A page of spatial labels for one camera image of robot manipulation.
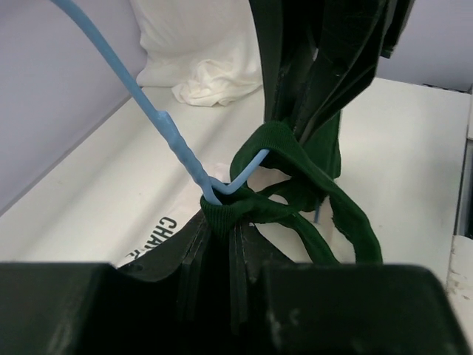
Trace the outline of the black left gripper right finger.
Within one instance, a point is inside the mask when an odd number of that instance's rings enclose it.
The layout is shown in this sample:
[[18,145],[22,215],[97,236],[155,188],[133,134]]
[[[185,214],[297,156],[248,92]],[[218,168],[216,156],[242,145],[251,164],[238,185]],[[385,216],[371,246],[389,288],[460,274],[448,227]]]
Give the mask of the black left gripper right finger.
[[229,232],[231,329],[244,354],[470,354],[446,292],[414,265],[295,263]]

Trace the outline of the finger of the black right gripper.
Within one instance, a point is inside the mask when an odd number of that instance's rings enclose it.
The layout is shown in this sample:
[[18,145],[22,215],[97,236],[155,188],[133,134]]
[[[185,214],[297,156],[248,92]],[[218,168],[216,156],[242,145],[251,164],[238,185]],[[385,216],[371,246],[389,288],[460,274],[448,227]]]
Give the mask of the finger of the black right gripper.
[[265,94],[265,121],[285,121],[318,51],[317,1],[251,1]]
[[317,57],[295,105],[295,136],[309,137],[372,82],[390,58],[413,1],[326,1]]

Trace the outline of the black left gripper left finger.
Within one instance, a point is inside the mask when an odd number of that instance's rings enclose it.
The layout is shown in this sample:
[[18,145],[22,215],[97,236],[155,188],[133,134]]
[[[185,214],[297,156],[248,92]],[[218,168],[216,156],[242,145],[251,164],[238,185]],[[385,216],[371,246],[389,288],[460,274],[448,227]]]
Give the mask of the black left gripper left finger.
[[207,322],[179,317],[185,258],[208,238],[196,214],[162,245],[109,263],[1,264],[3,354],[217,354]]

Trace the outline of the blue plastic hanger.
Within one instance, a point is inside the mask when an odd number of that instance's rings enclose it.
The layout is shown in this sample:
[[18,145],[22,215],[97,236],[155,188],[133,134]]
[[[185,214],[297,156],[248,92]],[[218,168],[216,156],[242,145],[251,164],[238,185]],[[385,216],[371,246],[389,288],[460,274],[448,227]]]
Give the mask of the blue plastic hanger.
[[256,168],[268,156],[270,151],[262,149],[257,152],[250,163],[229,184],[225,184],[215,177],[208,175],[201,162],[186,143],[184,137],[180,134],[170,114],[154,108],[151,101],[138,86],[136,80],[132,78],[129,71],[118,58],[116,52],[110,47],[101,32],[82,9],[73,1],[54,1],[53,4],[69,16],[95,46],[125,88],[127,88],[137,105],[164,138],[170,150],[184,166],[192,180],[201,188],[203,193],[203,202],[201,204],[204,206],[204,209],[209,211],[222,211],[226,209],[227,206],[219,201],[217,194],[228,197],[236,193],[248,182],[248,178],[255,172]]

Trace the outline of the white and green t-shirt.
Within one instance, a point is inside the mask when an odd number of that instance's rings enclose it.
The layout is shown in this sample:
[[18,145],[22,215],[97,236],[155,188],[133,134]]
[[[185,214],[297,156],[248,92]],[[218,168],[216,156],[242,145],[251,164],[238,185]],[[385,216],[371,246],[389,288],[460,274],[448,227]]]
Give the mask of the white and green t-shirt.
[[301,215],[314,211],[324,199],[329,199],[334,225],[352,244],[356,262],[381,264],[381,247],[368,217],[336,184],[341,174],[340,118],[336,113],[304,144],[297,141],[285,122],[269,121],[261,125],[234,156],[230,176],[235,178],[241,173],[260,149],[269,149],[262,165],[277,169],[289,178],[259,192],[243,185],[232,195],[223,196],[220,206],[201,200],[209,229],[226,240],[232,228],[242,220],[278,223],[298,234],[313,262],[334,266],[338,260],[327,242]]

